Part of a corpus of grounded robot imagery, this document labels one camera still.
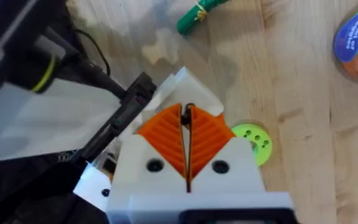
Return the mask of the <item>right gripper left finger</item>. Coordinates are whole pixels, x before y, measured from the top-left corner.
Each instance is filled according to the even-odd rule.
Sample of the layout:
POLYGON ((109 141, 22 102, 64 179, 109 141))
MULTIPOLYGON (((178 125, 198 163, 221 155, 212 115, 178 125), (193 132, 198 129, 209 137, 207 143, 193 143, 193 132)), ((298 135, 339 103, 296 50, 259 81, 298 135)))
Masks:
POLYGON ((165 108, 124 141, 112 180, 111 200, 188 195, 181 110, 179 103, 165 108))

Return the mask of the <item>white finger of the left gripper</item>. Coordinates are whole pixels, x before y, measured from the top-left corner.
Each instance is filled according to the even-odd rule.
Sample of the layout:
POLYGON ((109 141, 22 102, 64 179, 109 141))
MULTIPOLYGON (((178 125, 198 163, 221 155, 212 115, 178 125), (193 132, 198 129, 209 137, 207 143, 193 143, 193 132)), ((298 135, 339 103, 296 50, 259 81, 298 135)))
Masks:
POLYGON ((170 74, 154 92, 151 101, 141 112, 142 122, 174 104, 193 103, 213 116, 223 114, 219 98, 186 67, 170 74))

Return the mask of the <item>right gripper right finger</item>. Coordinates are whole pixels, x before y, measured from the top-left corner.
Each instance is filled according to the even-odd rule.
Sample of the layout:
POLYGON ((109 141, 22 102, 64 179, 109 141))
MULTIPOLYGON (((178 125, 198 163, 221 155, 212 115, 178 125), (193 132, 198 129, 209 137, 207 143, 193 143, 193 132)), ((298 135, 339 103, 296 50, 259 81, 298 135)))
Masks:
POLYGON ((263 180, 252 145, 237 137, 222 116, 189 106, 189 193, 262 193, 263 180))

